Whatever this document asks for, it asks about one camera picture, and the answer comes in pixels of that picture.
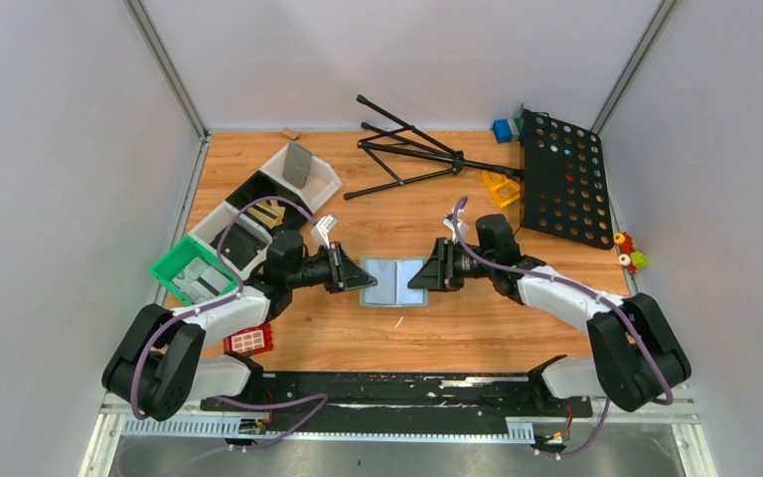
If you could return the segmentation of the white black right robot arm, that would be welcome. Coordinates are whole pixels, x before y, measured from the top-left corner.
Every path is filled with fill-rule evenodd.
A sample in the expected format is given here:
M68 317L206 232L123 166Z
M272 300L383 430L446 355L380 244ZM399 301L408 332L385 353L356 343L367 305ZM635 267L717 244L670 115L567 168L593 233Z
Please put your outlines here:
M691 367L652 296L599 291L523 254L501 214L477 220L475 244L465 242L466 226L457 215L447 216L445 224L451 238L436 240L408 288L451 292L460 290L468 278L487 278L498 294L584 333L590 357L558 356L534 368L550 398L607 398L625 411L650 402L673 403L673 389L689 379Z

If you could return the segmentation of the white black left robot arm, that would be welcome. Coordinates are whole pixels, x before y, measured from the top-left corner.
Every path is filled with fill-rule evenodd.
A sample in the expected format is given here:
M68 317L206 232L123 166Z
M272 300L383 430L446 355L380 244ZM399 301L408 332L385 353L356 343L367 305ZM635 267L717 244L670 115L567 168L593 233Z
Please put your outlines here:
M233 333L266 324L298 288L321 285L331 294L372 287L377 279L333 241L307 254L302 235L281 232L241 286L189 307L141 308L107 363L101 384L126 400L138 419L166 420L184 403L248 393L260 365L237 352L205 359L205 348Z

